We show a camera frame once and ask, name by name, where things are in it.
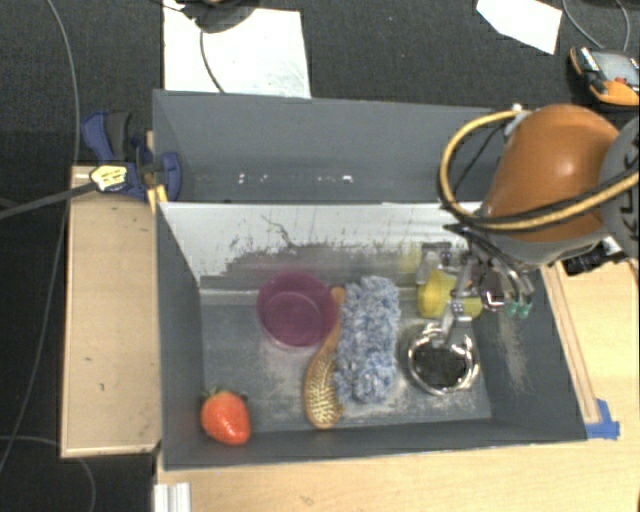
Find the wooden table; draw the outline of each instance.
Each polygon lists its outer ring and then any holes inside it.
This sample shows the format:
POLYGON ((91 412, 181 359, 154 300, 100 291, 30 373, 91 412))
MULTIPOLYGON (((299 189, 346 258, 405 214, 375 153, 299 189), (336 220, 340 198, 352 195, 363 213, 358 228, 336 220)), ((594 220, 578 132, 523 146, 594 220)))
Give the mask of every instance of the wooden table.
MULTIPOLYGON (((73 184, 86 174, 74 169, 73 184)), ((64 457, 149 452, 160 439, 151 221, 148 206, 125 197, 91 193, 73 201, 64 457)), ((621 423, 618 441, 171 473, 159 463, 158 481, 189 482, 194 512, 636 510, 636 281, 626 264, 572 279, 554 267, 545 280, 579 387, 589 394, 588 373, 621 423)), ((592 402, 583 406, 592 409, 592 402)))

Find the purple cup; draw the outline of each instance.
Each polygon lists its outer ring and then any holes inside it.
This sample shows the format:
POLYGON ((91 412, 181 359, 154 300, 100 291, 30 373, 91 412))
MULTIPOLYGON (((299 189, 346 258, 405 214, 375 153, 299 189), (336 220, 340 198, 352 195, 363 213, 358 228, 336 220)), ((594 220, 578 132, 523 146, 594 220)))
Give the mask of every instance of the purple cup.
POLYGON ((326 338, 338 320, 329 288, 302 272, 284 272, 258 293, 258 318, 269 338, 285 348, 303 348, 326 338))

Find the blue towel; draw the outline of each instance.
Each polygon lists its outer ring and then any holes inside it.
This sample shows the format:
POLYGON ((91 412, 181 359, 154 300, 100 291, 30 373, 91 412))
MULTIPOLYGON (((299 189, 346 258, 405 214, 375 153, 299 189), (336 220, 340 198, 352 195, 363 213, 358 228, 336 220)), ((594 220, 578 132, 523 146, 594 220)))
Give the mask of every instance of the blue towel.
POLYGON ((398 288, 390 279, 363 277, 345 286, 335 384, 343 404, 381 403, 396 373, 394 347, 400 319, 398 288))

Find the red strawberry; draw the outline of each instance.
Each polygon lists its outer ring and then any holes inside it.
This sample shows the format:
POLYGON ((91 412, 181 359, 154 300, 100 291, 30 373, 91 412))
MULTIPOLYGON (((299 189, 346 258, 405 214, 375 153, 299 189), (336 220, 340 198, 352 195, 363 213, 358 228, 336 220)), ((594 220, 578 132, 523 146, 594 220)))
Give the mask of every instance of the red strawberry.
POLYGON ((216 441, 232 446, 246 443, 251 436, 247 405, 231 391, 208 395, 200 409, 200 424, 216 441))

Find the paper sheet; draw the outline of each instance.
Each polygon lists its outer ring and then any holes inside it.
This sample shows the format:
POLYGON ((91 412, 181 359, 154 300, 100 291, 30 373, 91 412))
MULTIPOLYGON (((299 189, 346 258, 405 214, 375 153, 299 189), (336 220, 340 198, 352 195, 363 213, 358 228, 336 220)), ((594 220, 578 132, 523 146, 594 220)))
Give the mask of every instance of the paper sheet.
POLYGON ((479 0, 477 11, 501 34, 555 53, 561 10, 536 0, 479 0))
MULTIPOLYGON (((165 3, 181 7, 169 0, 165 3)), ((182 13, 164 12, 165 89, 217 91, 200 53, 200 28, 182 13)), ((226 92, 311 96, 298 12, 256 9, 225 32, 205 34, 204 50, 226 92)))

